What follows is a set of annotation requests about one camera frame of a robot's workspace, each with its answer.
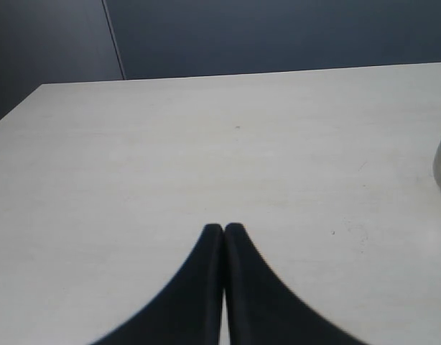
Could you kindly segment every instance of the blue-gray wall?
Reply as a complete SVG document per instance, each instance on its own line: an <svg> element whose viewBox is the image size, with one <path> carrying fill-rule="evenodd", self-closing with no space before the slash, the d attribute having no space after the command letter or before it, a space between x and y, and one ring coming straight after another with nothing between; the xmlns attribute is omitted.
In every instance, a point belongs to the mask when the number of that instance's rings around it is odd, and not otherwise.
<svg viewBox="0 0 441 345"><path fill-rule="evenodd" d="M128 78L441 61L441 0L107 0Z"/></svg>
<svg viewBox="0 0 441 345"><path fill-rule="evenodd" d="M101 0L0 0L0 118L42 83L116 79Z"/></svg>

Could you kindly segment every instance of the white table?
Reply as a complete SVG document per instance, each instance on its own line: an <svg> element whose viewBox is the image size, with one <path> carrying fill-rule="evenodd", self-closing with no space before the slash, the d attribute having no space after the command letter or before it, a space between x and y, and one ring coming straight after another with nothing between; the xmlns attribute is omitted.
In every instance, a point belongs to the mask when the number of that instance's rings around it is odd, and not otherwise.
<svg viewBox="0 0 441 345"><path fill-rule="evenodd" d="M441 344L440 138L441 63L41 86L0 122L0 345L94 341L230 221L355 336Z"/></svg>

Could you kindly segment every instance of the table surface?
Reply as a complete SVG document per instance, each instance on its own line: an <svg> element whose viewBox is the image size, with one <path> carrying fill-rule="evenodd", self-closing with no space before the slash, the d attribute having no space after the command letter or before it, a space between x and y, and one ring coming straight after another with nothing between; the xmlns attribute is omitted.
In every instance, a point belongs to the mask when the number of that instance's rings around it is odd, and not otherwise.
<svg viewBox="0 0 441 345"><path fill-rule="evenodd" d="M0 345L94 341L231 221L360 339L441 344L440 139L441 63L41 86L0 121Z"/></svg>

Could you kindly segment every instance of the black object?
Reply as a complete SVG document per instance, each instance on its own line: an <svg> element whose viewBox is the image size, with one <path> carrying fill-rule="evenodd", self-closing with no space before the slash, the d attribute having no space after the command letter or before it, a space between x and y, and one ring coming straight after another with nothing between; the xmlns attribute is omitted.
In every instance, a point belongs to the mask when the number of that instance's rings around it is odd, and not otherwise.
<svg viewBox="0 0 441 345"><path fill-rule="evenodd" d="M224 261L222 228L208 224L161 293L95 345L218 344Z"/></svg>
<svg viewBox="0 0 441 345"><path fill-rule="evenodd" d="M232 345L361 345L296 297L241 224L226 227L226 298Z"/></svg>

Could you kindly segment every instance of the gray wall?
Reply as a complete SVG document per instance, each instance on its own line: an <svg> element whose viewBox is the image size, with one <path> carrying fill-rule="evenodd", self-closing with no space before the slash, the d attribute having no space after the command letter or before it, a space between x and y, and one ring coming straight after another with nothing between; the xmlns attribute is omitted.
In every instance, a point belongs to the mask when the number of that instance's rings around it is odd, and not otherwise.
<svg viewBox="0 0 441 345"><path fill-rule="evenodd" d="M0 118L42 83L116 79L101 0L0 0Z"/></svg>
<svg viewBox="0 0 441 345"><path fill-rule="evenodd" d="M107 0L128 78L441 61L441 0Z"/></svg>

